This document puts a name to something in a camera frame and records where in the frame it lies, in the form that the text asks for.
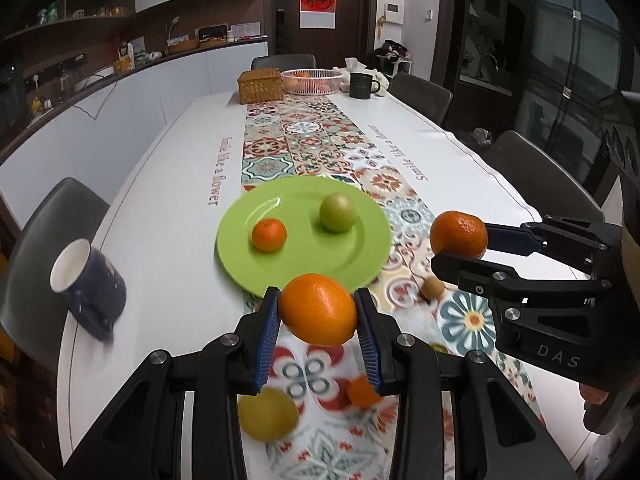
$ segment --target plate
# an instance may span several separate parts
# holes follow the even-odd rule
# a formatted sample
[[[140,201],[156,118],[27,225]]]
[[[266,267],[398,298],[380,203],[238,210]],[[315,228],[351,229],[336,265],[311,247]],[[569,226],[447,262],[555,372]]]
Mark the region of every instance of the plate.
[[[320,223],[324,198],[348,195],[358,219],[345,233],[332,233]],[[287,241],[275,253],[262,253],[251,243],[262,218],[277,218],[287,228]],[[291,176],[267,182],[242,195],[225,213],[216,237],[226,272],[245,290],[263,297],[268,286],[282,289],[308,272],[325,274],[349,292],[369,285],[386,262],[391,230],[380,206],[366,193],[338,180]]]

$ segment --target dining table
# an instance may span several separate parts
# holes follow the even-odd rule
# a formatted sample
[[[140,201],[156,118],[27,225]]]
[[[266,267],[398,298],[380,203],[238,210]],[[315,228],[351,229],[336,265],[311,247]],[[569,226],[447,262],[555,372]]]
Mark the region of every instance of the dining table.
[[[307,174],[355,186],[383,208],[392,245],[380,275],[368,285],[378,309],[439,351],[486,352],[578,467],[597,437],[583,426],[578,384],[498,351],[486,299],[449,284],[431,301],[420,293],[431,274],[428,232],[435,216],[458,210],[519,226],[541,221],[539,213],[451,132],[390,94],[358,100],[342,92],[285,94],[253,105],[239,104],[236,92],[204,96],[158,135],[92,241],[126,282],[126,306],[113,339],[95,340],[71,314],[66,320],[57,382],[63,460],[152,351],[199,351],[256,308],[259,300],[236,285],[216,254],[218,226],[228,208],[256,186]],[[538,253],[489,250],[483,259],[512,266],[524,278],[585,278]],[[284,440],[268,444],[242,434],[248,478],[331,473],[345,480],[386,479],[398,401],[385,397],[369,410],[350,403],[346,385],[364,370],[357,338],[329,349],[293,339],[281,329],[268,384],[294,398],[300,423]],[[188,392],[183,479],[191,478],[192,410]],[[445,477],[452,479],[446,394],[443,410]]]

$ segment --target patterned table runner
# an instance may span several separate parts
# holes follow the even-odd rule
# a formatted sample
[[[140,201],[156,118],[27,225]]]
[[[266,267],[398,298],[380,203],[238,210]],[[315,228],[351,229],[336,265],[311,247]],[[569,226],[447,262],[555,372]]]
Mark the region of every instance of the patterned table runner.
[[[244,192],[276,178],[317,175],[355,186],[375,199],[392,231],[389,257],[369,285],[377,308],[391,314],[403,332],[439,351],[486,352],[543,421],[522,364],[495,349],[495,327],[487,300],[447,284],[432,301],[420,294],[433,256],[429,229],[434,215],[398,170],[340,109],[324,96],[286,95],[282,101],[248,105],[242,156]],[[259,300],[246,295],[253,310]],[[306,344],[280,329],[268,385],[296,402],[300,423],[284,441],[260,444],[243,435],[250,478],[287,480],[386,480],[398,399],[387,397],[370,410],[353,406],[346,391],[364,373],[357,338],[341,347]],[[450,397],[443,394],[445,478],[454,478]]]

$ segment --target white table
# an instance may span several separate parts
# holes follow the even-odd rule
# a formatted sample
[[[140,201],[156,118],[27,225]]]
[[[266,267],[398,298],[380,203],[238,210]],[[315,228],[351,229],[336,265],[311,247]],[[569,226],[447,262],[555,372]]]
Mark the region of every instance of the white table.
[[[463,210],[486,222],[511,225],[540,220],[500,174],[453,134],[393,97],[330,98],[377,144],[434,214]],[[230,92],[194,100],[145,153],[95,235],[94,246],[126,281],[127,304],[110,345],[92,339],[73,317],[67,319],[57,397],[65,461],[149,352],[163,348],[177,356],[200,350],[232,331],[242,315],[241,291],[214,257],[213,247],[220,219],[240,195],[245,112]],[[210,205],[222,142],[230,145],[226,179],[217,205]],[[525,278],[578,277],[540,254],[524,258],[488,251],[485,258],[513,266]],[[595,439],[582,425],[577,384],[533,366],[527,371],[547,429],[576,467]],[[188,397],[185,409],[183,478],[191,477],[192,399]]]

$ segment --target black mug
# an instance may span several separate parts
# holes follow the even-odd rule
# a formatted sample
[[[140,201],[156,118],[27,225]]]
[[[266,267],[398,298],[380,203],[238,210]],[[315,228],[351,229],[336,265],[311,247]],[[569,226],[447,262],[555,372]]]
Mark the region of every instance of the black mug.
[[[89,334],[100,341],[111,338],[127,289],[104,254],[84,238],[71,242],[53,264],[49,283]]]
[[[373,83],[378,85],[378,88],[375,90],[371,89]],[[354,72],[351,74],[349,82],[349,95],[351,97],[355,99],[369,99],[371,98],[371,94],[375,94],[378,90],[380,90],[380,82],[373,81],[371,74],[364,74],[362,72]]]

